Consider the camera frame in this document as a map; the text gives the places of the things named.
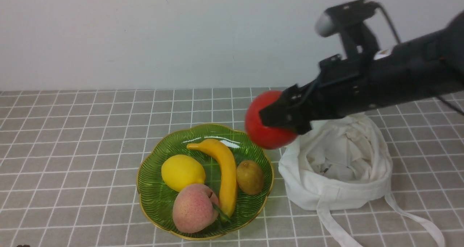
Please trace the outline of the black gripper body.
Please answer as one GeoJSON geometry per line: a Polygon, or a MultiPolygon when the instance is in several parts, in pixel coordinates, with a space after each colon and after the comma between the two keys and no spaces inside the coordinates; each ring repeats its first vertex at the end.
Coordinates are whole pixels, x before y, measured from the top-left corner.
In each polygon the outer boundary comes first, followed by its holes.
{"type": "Polygon", "coordinates": [[[262,124],[303,135],[312,130],[313,121],[341,119],[378,107],[372,63],[373,54],[347,59],[334,55],[320,61],[315,80],[285,89],[259,111],[262,124]]]}

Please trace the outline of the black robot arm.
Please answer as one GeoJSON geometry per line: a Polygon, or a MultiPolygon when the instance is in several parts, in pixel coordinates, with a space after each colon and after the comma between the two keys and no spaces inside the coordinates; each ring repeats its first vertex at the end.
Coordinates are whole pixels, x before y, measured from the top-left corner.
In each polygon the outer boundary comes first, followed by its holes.
{"type": "Polygon", "coordinates": [[[258,112],[266,127],[302,135],[312,121],[341,119],[371,109],[439,97],[463,90],[463,13],[444,29],[397,44],[378,47],[365,24],[368,16],[326,10],[342,39],[346,59],[334,55],[320,61],[311,83],[293,85],[258,112]]]}

